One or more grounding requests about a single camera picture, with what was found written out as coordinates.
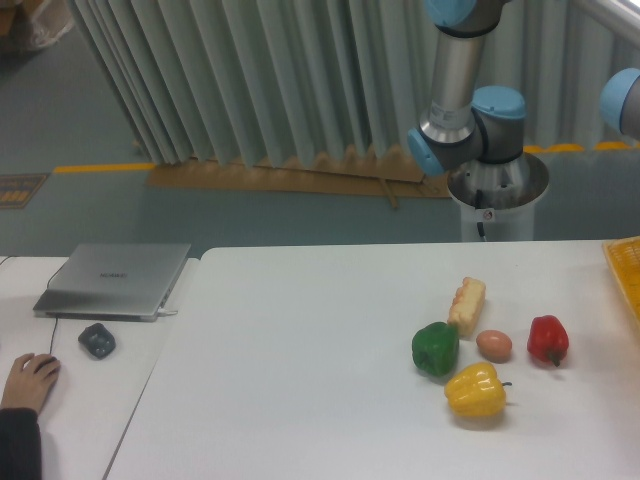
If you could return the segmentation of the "person's hand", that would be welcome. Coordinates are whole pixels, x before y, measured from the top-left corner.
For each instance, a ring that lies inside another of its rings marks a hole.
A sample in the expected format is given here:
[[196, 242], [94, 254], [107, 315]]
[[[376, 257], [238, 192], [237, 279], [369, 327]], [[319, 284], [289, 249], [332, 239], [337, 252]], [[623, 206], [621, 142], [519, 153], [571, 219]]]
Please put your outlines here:
[[35, 373], [36, 367], [51, 354], [24, 354], [14, 360], [1, 399], [1, 409], [28, 409], [39, 415], [49, 393], [59, 378], [61, 362], [57, 359]]

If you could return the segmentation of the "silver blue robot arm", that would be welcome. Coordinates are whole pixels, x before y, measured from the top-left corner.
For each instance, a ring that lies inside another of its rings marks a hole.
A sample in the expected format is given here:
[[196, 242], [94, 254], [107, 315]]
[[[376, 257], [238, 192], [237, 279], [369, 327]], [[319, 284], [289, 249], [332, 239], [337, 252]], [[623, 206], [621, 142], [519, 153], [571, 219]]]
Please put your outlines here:
[[[475, 89], [485, 37], [510, 1], [424, 1], [438, 29], [431, 106], [407, 142], [423, 172], [441, 175], [478, 160], [509, 163], [523, 155], [525, 101], [511, 88]], [[639, 48], [639, 1], [571, 1]], [[600, 95], [601, 118], [639, 142], [639, 69], [616, 73]]]

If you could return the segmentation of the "dark sleeved forearm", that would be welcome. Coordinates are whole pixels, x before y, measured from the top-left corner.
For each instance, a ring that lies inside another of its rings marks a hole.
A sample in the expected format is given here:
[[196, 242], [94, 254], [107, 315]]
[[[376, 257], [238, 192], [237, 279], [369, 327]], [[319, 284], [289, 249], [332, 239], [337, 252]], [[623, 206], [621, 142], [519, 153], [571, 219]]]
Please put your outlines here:
[[32, 409], [1, 410], [1, 478], [42, 478], [41, 435]]

